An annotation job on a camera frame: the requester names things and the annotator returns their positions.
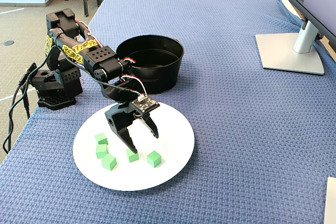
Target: circuit board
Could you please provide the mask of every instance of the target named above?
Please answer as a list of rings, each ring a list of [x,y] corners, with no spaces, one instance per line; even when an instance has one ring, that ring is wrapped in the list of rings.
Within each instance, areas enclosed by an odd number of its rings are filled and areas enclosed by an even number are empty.
[[[136,100],[131,102],[130,106],[143,115],[156,109],[160,105],[157,101],[153,100],[149,95],[141,95]]]

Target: floor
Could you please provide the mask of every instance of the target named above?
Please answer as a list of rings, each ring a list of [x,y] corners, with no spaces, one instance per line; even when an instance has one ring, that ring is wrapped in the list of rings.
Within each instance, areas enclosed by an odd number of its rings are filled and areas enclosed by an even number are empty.
[[[44,55],[44,44],[46,38],[46,19],[48,13],[57,10],[71,8],[76,14],[77,19],[89,23],[91,18],[97,11],[97,3],[95,0],[89,1],[89,17],[83,15],[82,0],[54,0],[48,7],[25,7],[16,12],[3,12],[19,9],[22,7],[0,7],[0,42],[6,40],[14,40],[11,46],[0,45],[0,143],[7,136],[8,132],[8,110],[11,104],[11,96],[18,84],[18,81],[25,69],[32,62],[41,64]],[[328,50],[336,59],[336,54],[332,53],[328,46],[328,41],[323,40]],[[28,93],[30,112],[32,113],[37,105],[37,95],[33,90]],[[26,112],[22,104],[15,108],[13,114],[15,123],[14,133],[12,135],[12,144],[19,136],[22,128],[27,122]],[[0,163],[4,160],[6,154],[0,150]]]

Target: bucket rim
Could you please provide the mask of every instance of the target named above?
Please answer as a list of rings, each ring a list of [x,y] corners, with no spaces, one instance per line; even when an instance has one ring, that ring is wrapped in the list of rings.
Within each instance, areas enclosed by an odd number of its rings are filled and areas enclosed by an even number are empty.
[[[124,40],[118,47],[117,47],[117,57],[119,58],[119,56],[118,56],[118,48],[122,45],[122,44],[124,44],[125,42],[127,42],[127,41],[129,41],[129,40],[131,40],[131,39],[136,39],[136,38],[140,38],[140,37],[152,37],[152,36],[156,36],[156,37],[162,37],[162,38],[165,38],[165,39],[170,39],[170,40],[173,40],[173,41],[175,41],[175,42],[177,42],[180,46],[181,46],[181,48],[182,48],[182,55],[181,55],[181,57],[179,57],[177,60],[175,60],[175,61],[173,61],[172,63],[169,63],[168,65],[164,65],[164,66],[160,66],[160,67],[154,67],[154,68],[142,68],[142,67],[134,67],[134,66],[132,66],[132,68],[130,69],[130,70],[132,70],[133,68],[134,69],[160,69],[160,68],[165,68],[165,67],[168,67],[168,66],[170,66],[170,65],[172,65],[172,64],[175,64],[176,62],[178,62],[179,60],[182,60],[182,58],[183,58],[183,56],[184,56],[184,47],[182,46],[182,44],[177,40],[177,39],[173,39],[173,38],[170,38],[170,37],[167,37],[167,36],[162,36],[162,35],[155,35],[155,34],[148,34],[148,35],[139,35],[139,36],[135,36],[135,37],[132,37],[132,38],[129,38],[129,39],[127,39],[127,40]]]

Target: monitor base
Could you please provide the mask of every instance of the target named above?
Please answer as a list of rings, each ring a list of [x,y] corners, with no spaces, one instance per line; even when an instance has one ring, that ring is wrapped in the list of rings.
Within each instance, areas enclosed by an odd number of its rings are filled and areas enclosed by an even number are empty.
[[[257,34],[262,67],[323,75],[322,61],[314,46],[306,54],[298,54],[293,50],[298,35],[298,33]]]

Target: textured blue fabric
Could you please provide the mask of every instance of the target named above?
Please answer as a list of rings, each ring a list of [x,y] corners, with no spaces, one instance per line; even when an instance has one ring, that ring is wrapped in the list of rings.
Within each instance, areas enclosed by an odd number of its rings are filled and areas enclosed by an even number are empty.
[[[111,101],[84,74],[77,104],[37,108],[1,165],[0,222],[323,223],[336,176],[336,64],[318,42],[325,76],[262,68],[255,34],[299,31],[280,0],[104,0],[90,27],[113,49],[145,34],[182,43],[177,85],[154,97],[190,121],[194,153],[152,189],[87,180],[73,139]]]

